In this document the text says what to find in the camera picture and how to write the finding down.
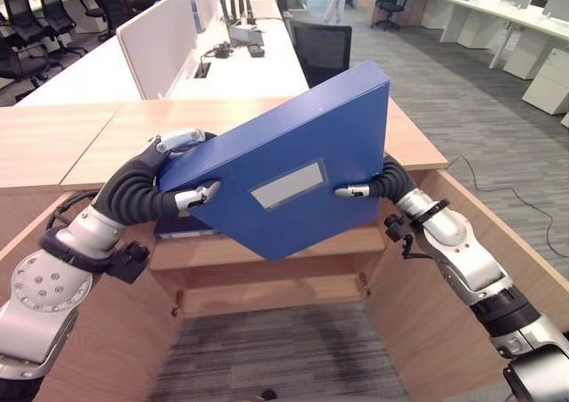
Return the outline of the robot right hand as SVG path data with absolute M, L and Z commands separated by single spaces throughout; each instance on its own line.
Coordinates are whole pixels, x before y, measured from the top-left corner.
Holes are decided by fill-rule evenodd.
M 412 176 L 390 155 L 384 157 L 382 170 L 368 182 L 339 187 L 334 194 L 338 197 L 386 198 L 414 220 L 429 217 L 449 205 L 446 199 L 435 202 L 419 190 Z

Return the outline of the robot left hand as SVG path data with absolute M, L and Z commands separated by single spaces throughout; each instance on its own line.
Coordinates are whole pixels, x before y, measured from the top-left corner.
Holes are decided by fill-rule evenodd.
M 213 137 L 213 133 L 196 128 L 153 137 L 52 238 L 74 255 L 106 259 L 128 226 L 173 217 L 207 203 L 219 190 L 219 181 L 207 181 L 182 192 L 161 192 L 156 187 L 156 177 L 172 156 L 179 156 Z

